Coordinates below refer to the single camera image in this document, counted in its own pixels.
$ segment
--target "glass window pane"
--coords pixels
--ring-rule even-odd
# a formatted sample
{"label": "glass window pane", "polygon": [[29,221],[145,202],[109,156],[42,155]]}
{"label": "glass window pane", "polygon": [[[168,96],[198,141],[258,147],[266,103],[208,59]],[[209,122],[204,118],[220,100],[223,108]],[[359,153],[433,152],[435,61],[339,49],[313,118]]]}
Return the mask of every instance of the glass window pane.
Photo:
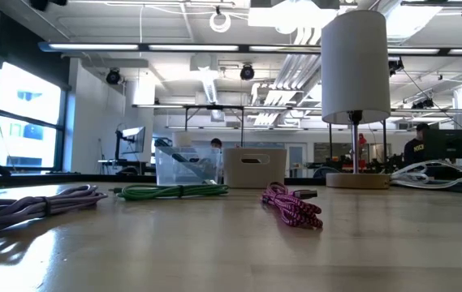
{"label": "glass window pane", "polygon": [[55,139],[53,128],[0,117],[0,165],[54,167]]}
{"label": "glass window pane", "polygon": [[58,123],[61,88],[4,62],[0,70],[0,110]]}

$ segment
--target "clear plastic bin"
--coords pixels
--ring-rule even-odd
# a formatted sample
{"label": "clear plastic bin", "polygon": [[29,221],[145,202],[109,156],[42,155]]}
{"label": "clear plastic bin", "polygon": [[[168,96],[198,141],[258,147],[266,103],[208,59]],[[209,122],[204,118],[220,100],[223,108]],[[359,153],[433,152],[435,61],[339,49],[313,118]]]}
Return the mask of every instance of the clear plastic bin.
{"label": "clear plastic bin", "polygon": [[216,148],[157,147],[155,151],[159,186],[197,185],[222,180],[222,154]]}

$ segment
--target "lamp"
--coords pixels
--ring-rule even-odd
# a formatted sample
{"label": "lamp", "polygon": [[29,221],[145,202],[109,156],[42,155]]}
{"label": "lamp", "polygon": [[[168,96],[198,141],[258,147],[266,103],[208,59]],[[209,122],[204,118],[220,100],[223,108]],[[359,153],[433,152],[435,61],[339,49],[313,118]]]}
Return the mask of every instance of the lamp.
{"label": "lamp", "polygon": [[391,114],[386,41],[376,11],[349,12],[322,29],[322,120],[352,126],[353,174],[327,174],[328,187],[389,187],[387,175],[359,174],[358,149],[358,125]]}

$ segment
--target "door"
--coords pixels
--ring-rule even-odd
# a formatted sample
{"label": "door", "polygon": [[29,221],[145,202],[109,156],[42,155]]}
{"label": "door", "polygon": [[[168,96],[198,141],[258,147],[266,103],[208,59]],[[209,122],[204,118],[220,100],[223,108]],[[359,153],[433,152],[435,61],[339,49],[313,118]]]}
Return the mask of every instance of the door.
{"label": "door", "polygon": [[304,163],[306,161],[306,144],[285,144],[287,150],[288,178],[304,178]]}

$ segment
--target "table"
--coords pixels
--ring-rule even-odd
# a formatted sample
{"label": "table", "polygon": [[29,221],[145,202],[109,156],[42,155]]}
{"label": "table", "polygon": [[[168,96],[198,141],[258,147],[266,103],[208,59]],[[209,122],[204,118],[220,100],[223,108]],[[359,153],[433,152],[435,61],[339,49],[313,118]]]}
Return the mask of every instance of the table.
{"label": "table", "polygon": [[197,200],[111,196],[23,223],[0,234],[0,291],[462,290],[462,194],[317,191],[310,201],[323,209],[323,230],[284,225],[254,190]]}

